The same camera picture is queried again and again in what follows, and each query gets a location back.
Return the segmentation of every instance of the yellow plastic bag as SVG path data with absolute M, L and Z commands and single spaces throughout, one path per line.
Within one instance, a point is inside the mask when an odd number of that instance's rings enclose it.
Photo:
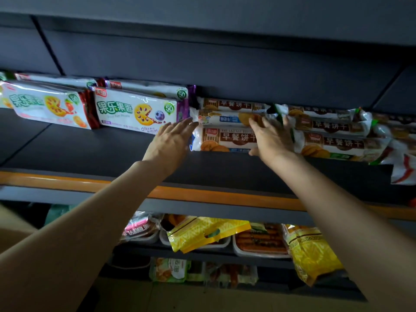
M 249 229 L 249 221 L 187 216 L 168 232 L 168 238 L 174 252 L 187 253 Z
M 282 227 L 297 275 L 308 286 L 320 275 L 344 269 L 318 228 L 289 224 Z

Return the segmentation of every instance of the white plastic tray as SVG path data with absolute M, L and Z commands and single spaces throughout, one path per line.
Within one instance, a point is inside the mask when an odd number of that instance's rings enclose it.
M 236 236 L 232 236 L 232 247 L 234 249 L 235 254 L 241 257 L 263 257 L 263 258 L 276 258 L 276 259 L 290 258 L 289 254 L 262 254 L 262 253 L 252 253 L 252 252 L 242 251 L 237 246 Z
M 151 236 L 135 237 L 128 240 L 128 242 L 135 242 L 137 244 L 153 244 L 156 243 L 159 237 L 159 230 L 155 231 Z
M 166 231 L 160 230 L 159 238 L 163 245 L 166 245 L 166 246 L 171 245 Z M 225 248 L 228 246 L 228 244 L 230 244 L 231 236 L 221 239 L 220 242 L 221 243 L 219 244 L 208 244 L 208 245 L 201 246 L 198 248 L 198 250 L 211 250 L 211 249 Z

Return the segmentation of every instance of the hand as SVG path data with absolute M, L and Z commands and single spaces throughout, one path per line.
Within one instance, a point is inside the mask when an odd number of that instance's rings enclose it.
M 263 117 L 264 128 L 249 119 L 250 126 L 256 134 L 257 148 L 250 150 L 251 156 L 260 156 L 261 160 L 271 167 L 272 163 L 282 155 L 294 153 L 292 137 L 290 136 L 289 120 L 283 118 L 283 126 L 276 120 L 269 122 Z
M 163 125 L 144 154 L 142 161 L 148 161 L 162 168 L 168 177 L 180 166 L 189 151 L 188 140 L 198 122 L 192 123 L 192 118 L 178 123 Z

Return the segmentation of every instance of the upper shelf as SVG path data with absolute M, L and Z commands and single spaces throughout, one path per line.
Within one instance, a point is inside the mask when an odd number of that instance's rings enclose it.
M 416 45 L 416 0 L 3 0 L 2 11 Z
M 18 119 L 8 110 L 0 114 L 2 118 L 13 115 Z M 31 131 L 31 125 L 39 125 L 25 120 L 25 129 L 14 128 L 20 127 L 20 122 L 9 119 L 9 133 L 2 134 L 2 139 L 20 140 L 21 134 Z M 2 167 L 114 178 L 141 160 L 152 139 L 150 134 L 112 127 L 91 131 L 52 124 Z M 390 166 L 318 158 L 310 158 L 309 162 L 363 201 L 407 205 L 414 198 L 413 186 L 390 184 Z M 293 197 L 293 192 L 258 157 L 243 153 L 191 152 L 166 182 L 185 188 Z

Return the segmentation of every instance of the floor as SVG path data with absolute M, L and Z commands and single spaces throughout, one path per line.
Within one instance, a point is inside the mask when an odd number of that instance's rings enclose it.
M 315 312 L 372 311 L 368 303 L 172 283 L 98 278 L 94 312 Z

